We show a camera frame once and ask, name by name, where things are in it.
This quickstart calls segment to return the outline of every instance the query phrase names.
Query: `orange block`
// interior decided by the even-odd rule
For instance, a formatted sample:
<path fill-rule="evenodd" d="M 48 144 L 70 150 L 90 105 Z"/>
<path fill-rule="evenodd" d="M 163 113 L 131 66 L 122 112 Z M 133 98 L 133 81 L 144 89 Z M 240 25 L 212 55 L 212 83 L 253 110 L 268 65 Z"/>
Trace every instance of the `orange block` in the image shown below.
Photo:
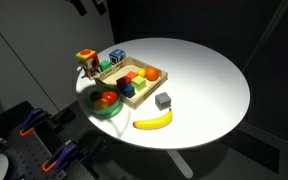
<path fill-rule="evenodd" d="M 126 75 L 125 75 L 125 77 L 128 77 L 128 78 L 130 78 L 130 79 L 134 79 L 134 78 L 136 78 L 138 76 L 138 74 L 136 73 L 136 72 L 133 72 L 133 71 L 130 71 L 130 72 L 128 72 Z"/>

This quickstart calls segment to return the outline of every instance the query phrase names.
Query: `gray cube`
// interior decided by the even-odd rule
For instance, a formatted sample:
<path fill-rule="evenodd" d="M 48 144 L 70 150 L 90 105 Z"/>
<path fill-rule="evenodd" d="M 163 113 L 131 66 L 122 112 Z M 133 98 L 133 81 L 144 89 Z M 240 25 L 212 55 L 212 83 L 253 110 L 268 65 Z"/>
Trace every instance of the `gray cube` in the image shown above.
<path fill-rule="evenodd" d="M 166 92 L 163 92 L 155 96 L 155 104 L 160 110 L 163 110 L 171 107 L 171 98 L 166 94 Z"/>

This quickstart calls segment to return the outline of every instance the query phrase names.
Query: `green bowl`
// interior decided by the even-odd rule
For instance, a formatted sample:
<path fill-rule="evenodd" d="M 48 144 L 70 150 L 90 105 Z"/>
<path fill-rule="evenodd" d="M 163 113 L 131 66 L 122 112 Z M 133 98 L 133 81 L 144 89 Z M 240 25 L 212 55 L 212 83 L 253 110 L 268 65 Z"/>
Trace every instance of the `green bowl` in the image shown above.
<path fill-rule="evenodd" d="M 100 93 L 104 93 L 105 91 L 114 91 L 118 95 L 118 99 L 113 105 L 105 109 L 95 109 L 93 106 L 94 103 L 90 100 L 90 95 L 94 91 L 99 91 Z M 123 103 L 121 102 L 120 97 L 120 91 L 118 90 L 117 87 L 111 85 L 96 85 L 95 88 L 92 88 L 92 90 L 86 94 L 85 103 L 87 107 L 90 108 L 91 114 L 99 119 L 112 118 L 115 115 L 117 115 L 122 110 L 123 107 Z"/>

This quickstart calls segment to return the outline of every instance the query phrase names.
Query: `table leg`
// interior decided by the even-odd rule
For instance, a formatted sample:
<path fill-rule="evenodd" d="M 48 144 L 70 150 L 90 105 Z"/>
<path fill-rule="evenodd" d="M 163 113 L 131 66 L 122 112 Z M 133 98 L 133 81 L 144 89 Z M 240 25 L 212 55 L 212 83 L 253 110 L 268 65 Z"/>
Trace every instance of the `table leg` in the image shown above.
<path fill-rule="evenodd" d="M 183 175 L 187 179 L 191 179 L 193 177 L 193 171 L 182 158 L 182 156 L 176 150 L 167 150 L 168 155 L 171 156 L 176 166 L 180 169 Z"/>

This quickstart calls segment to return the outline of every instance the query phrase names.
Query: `red apple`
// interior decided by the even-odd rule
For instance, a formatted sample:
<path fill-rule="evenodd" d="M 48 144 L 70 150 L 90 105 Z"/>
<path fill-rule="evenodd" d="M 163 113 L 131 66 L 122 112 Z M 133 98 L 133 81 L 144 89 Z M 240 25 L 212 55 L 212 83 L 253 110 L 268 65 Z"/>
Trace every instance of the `red apple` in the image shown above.
<path fill-rule="evenodd" d="M 118 95 L 115 91 L 105 91 L 102 94 L 102 98 L 108 102 L 109 106 L 111 106 L 117 101 Z"/>

